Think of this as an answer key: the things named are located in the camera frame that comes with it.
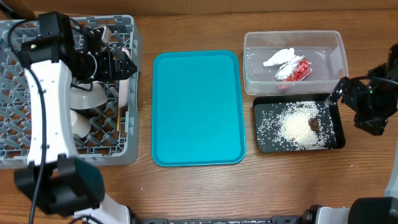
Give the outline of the white paper cup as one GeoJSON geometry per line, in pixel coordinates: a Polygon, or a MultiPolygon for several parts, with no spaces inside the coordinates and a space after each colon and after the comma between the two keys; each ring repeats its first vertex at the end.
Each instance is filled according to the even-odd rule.
{"type": "Polygon", "coordinates": [[[72,133],[79,137],[85,138],[91,130],[90,120],[76,111],[70,110],[70,119],[72,122],[72,133]]]}

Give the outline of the white tissue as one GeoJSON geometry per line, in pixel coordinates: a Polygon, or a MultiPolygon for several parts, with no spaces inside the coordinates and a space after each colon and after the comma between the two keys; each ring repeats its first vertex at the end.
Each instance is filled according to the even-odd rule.
{"type": "Polygon", "coordinates": [[[304,56],[295,54],[294,48],[282,49],[276,52],[271,58],[263,63],[265,67],[280,65],[279,70],[294,68],[299,62],[304,59],[304,56]]]}

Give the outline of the wooden chopstick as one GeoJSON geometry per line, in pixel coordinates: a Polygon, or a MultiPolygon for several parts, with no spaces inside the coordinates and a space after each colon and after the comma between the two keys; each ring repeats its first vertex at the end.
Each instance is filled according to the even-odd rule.
{"type": "Polygon", "coordinates": [[[121,125],[121,108],[118,108],[118,118],[117,118],[117,132],[120,132],[121,125]]]}

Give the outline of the large white round plate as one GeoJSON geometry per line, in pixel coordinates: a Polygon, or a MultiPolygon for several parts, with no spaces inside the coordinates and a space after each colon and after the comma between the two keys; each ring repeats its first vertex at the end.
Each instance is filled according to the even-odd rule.
{"type": "Polygon", "coordinates": [[[119,81],[119,93],[118,93],[118,108],[122,108],[127,103],[127,97],[129,93],[129,79],[119,81]]]}

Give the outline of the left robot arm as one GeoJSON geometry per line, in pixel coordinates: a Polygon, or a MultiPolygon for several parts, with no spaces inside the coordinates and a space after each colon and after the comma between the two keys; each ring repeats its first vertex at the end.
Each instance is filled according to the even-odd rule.
{"type": "Polygon", "coordinates": [[[128,206],[105,192],[100,170],[79,157],[70,118],[73,80],[125,80],[137,66],[125,52],[110,50],[106,26],[83,26],[59,12],[41,14],[38,22],[38,36],[15,51],[29,85],[32,125],[27,167],[15,171],[15,185],[32,211],[72,222],[137,223],[128,206]]]}

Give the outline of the grey bowl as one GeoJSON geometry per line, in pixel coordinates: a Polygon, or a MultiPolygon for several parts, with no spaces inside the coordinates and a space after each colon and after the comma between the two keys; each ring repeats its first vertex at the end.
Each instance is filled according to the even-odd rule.
{"type": "Polygon", "coordinates": [[[70,87],[70,108],[87,110],[103,105],[108,100],[103,86],[99,83],[72,84],[70,87]]]}

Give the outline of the brown food scrap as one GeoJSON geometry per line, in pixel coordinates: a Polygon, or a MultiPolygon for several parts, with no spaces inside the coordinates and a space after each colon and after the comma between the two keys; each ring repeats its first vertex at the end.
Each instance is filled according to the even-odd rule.
{"type": "Polygon", "coordinates": [[[308,120],[308,125],[310,126],[310,129],[314,132],[318,132],[320,130],[320,125],[317,119],[315,118],[310,118],[308,120]]]}

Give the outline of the white rice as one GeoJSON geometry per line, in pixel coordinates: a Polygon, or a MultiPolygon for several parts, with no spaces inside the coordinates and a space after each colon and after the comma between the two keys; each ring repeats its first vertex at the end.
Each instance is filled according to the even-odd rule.
{"type": "Polygon", "coordinates": [[[336,147],[328,105],[320,101],[258,104],[254,107],[258,149],[262,152],[309,151],[336,147]],[[308,120],[318,120],[314,132],[308,120]]]}

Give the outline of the red snack wrapper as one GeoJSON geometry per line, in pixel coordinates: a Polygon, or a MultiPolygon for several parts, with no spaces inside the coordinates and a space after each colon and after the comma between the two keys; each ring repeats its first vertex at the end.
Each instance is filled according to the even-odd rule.
{"type": "Polygon", "coordinates": [[[280,82],[299,82],[312,73],[311,65],[303,56],[296,56],[279,68],[275,79],[280,82]]]}

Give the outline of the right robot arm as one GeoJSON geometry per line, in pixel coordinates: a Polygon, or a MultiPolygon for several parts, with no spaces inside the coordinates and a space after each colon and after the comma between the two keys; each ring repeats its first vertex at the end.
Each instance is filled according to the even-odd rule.
{"type": "MultiPolygon", "coordinates": [[[[388,118],[397,112],[397,45],[389,49],[386,63],[365,76],[342,78],[325,103],[339,100],[356,114],[354,125],[380,136],[388,118]]],[[[397,197],[359,198],[350,208],[313,205],[292,223],[397,223],[397,197]]]]}

